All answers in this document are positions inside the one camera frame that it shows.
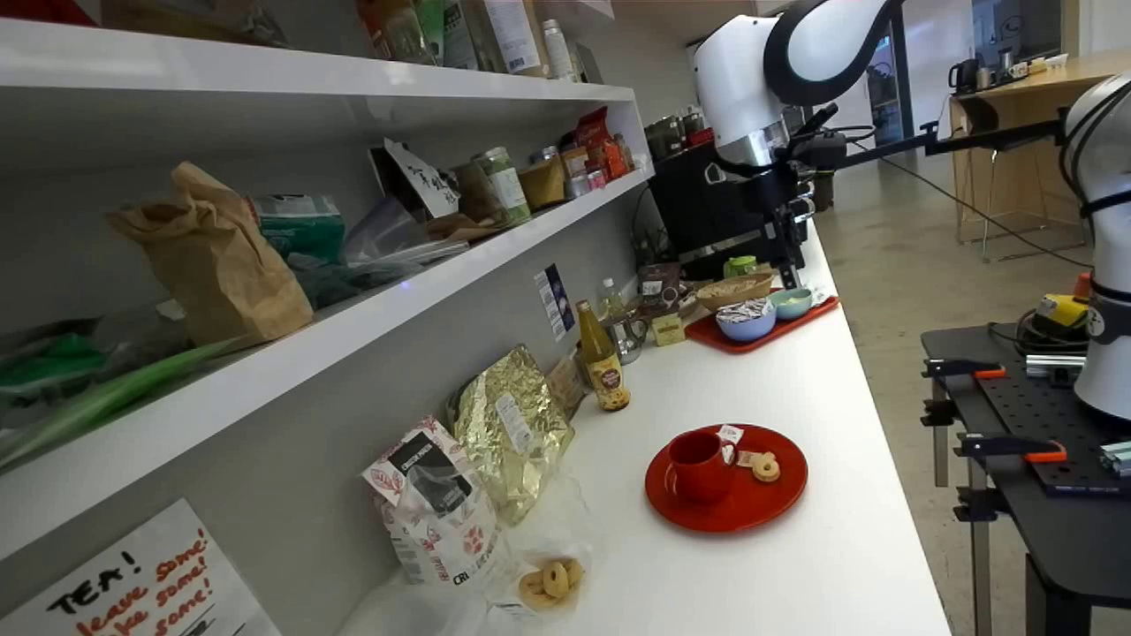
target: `floor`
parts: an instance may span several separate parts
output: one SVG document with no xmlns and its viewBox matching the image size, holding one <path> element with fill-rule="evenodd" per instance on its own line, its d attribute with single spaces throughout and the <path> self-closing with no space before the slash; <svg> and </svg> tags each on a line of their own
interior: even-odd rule
<svg viewBox="0 0 1131 636">
<path fill-rule="evenodd" d="M 973 636 L 970 534 L 953 523 L 953 485 L 934 486 L 928 432 L 919 422 L 928 386 L 919 377 L 919 332 L 1016 320 L 1046 288 L 1070 288 L 1077 265 L 1037 255 L 1017 241 L 957 241 L 953 205 L 913 172 L 950 182 L 949 161 L 906 160 L 844 169 L 820 241 L 833 265 L 850 326 L 865 364 L 916 527 L 934 564 L 953 636 Z M 1080 227 L 1026 234 L 1038 243 L 1085 243 Z M 1023 541 L 1006 519 L 991 527 L 994 636 L 1026 633 Z M 1096 612 L 1091 633 L 1131 633 L 1131 612 Z"/>
</svg>

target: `bottle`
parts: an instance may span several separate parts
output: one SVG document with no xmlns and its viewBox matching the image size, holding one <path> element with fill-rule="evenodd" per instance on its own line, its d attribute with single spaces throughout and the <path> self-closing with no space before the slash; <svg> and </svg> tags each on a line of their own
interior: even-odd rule
<svg viewBox="0 0 1131 636">
<path fill-rule="evenodd" d="M 544 39 L 544 50 L 548 50 L 548 56 L 553 56 L 553 75 L 555 75 L 560 80 L 575 80 L 575 62 L 572 62 L 564 33 L 560 27 L 555 18 L 548 18 L 548 20 L 540 26 L 540 39 Z"/>
<path fill-rule="evenodd" d="M 623 358 L 623 364 L 636 359 L 633 312 L 623 299 L 623 293 L 616 288 L 616 280 L 602 283 L 599 316 L 602 316 L 616 354 Z"/>
<path fill-rule="evenodd" d="M 599 312 L 592 304 L 575 304 L 575 320 L 581 320 L 581 358 L 602 410 L 613 413 L 630 405 L 633 394 L 623 386 L 623 359 L 608 344 L 608 332 L 602 328 Z"/>
<path fill-rule="evenodd" d="M 509 167 L 506 145 L 486 150 L 486 187 L 490 213 L 497 213 L 506 227 L 520 227 L 529 218 L 528 189 L 516 167 Z"/>
<path fill-rule="evenodd" d="M 548 54 L 534 20 L 534 0 L 486 0 L 509 75 L 548 79 Z"/>
</svg>

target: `paper sign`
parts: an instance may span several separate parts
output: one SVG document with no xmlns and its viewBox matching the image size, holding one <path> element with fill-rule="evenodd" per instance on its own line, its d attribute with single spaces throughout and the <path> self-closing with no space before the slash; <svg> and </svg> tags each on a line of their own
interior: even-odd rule
<svg viewBox="0 0 1131 636">
<path fill-rule="evenodd" d="M 4 636 L 278 636 L 187 503 L 0 622 Z"/>
</svg>

